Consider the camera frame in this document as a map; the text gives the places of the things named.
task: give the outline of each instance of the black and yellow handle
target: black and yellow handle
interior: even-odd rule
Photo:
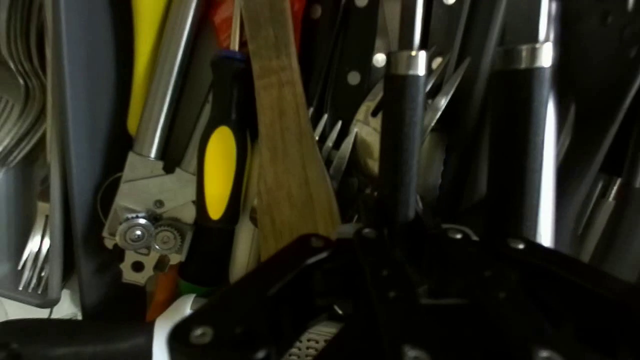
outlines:
[[[220,52],[211,63],[211,116],[198,149],[196,228],[181,264],[181,290],[206,295],[228,284],[229,261],[257,134],[250,64]]]

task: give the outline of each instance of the yellow grip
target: yellow grip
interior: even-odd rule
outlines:
[[[225,213],[234,185],[237,167],[236,139],[227,126],[215,129],[204,154],[204,195],[212,220]]]
[[[135,136],[156,63],[158,44],[169,0],[131,0],[133,11],[134,60],[127,129]]]

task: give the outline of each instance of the yellow handle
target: yellow handle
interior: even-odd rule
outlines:
[[[169,0],[131,0],[133,10],[134,61],[127,129],[135,136],[156,63],[158,43]]]

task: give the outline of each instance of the black knife handle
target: black knife handle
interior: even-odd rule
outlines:
[[[500,70],[490,79],[487,212],[499,238],[536,239],[552,68]]]
[[[392,227],[415,215],[418,150],[424,121],[427,54],[387,57],[380,138],[381,212]]]
[[[0,323],[0,359],[152,359],[154,323],[21,319]]]

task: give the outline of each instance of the wooden spatula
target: wooden spatula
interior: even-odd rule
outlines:
[[[298,236],[332,238],[340,216],[308,120],[289,0],[243,1],[260,136],[258,224],[266,259]]]

